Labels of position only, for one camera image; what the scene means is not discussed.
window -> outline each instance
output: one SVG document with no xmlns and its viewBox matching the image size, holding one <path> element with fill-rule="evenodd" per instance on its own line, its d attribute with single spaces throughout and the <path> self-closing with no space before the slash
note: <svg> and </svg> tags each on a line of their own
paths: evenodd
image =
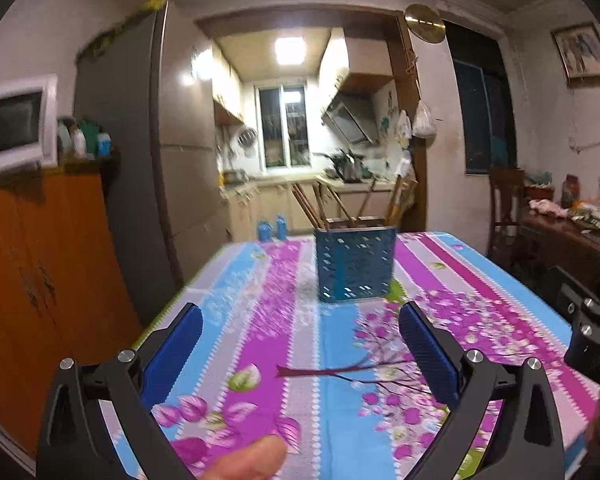
<svg viewBox="0 0 600 480">
<path fill-rule="evenodd" d="M 516 129 L 509 82 L 498 42 L 445 22 L 456 71 L 468 174 L 516 166 Z"/>
<path fill-rule="evenodd" d="M 265 168 L 311 164 L 306 129 L 304 86 L 259 88 L 257 91 Z"/>
</svg>

blue bottle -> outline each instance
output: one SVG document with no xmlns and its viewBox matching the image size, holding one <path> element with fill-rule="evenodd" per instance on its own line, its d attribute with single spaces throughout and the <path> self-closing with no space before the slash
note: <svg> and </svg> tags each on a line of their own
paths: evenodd
<svg viewBox="0 0 600 480">
<path fill-rule="evenodd" d="M 258 224 L 258 241 L 270 242 L 271 241 L 271 224 L 267 221 L 261 221 Z"/>
<path fill-rule="evenodd" d="M 286 240 L 286 222 L 282 215 L 278 215 L 276 220 L 276 228 L 278 231 L 278 240 Z"/>
</svg>

gray refrigerator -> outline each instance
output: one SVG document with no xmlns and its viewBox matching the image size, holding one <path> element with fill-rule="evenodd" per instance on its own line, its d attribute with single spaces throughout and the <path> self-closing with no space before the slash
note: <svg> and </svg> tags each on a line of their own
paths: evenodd
<svg viewBox="0 0 600 480">
<path fill-rule="evenodd" d="M 75 116 L 120 150 L 107 219 L 144 326 L 228 241 L 211 82 L 192 76 L 192 58 L 210 45 L 168 1 L 78 58 Z"/>
</svg>

gold round plate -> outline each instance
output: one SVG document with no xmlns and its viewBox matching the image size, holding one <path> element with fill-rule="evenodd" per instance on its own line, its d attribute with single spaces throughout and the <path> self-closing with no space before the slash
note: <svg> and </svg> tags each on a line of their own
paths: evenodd
<svg viewBox="0 0 600 480">
<path fill-rule="evenodd" d="M 445 39 L 445 23 L 431 7 L 412 4 L 404 11 L 404 19 L 411 32 L 427 43 L 440 43 Z"/>
</svg>

blue gripper pad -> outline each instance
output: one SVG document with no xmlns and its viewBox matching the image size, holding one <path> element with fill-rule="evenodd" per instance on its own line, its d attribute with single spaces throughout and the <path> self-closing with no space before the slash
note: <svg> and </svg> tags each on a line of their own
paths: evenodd
<svg viewBox="0 0 600 480">
<path fill-rule="evenodd" d="M 432 332 L 435 328 L 424 314 L 422 316 L 425 319 L 420 317 L 416 308 L 418 307 L 414 303 L 409 302 L 400 309 L 400 335 L 427 380 L 433 396 L 453 410 L 460 401 L 458 370 Z"/>
<path fill-rule="evenodd" d="M 144 368 L 140 397 L 147 410 L 150 410 L 154 404 L 161 404 L 166 400 L 173 383 L 202 334 L 200 308 L 193 304 L 188 304 L 185 308 L 187 311 L 184 315 L 179 320 L 177 318 L 174 320 L 176 325 L 164 329 L 169 333 Z M 152 335 L 160 337 L 159 332 L 161 331 L 155 331 Z"/>
</svg>

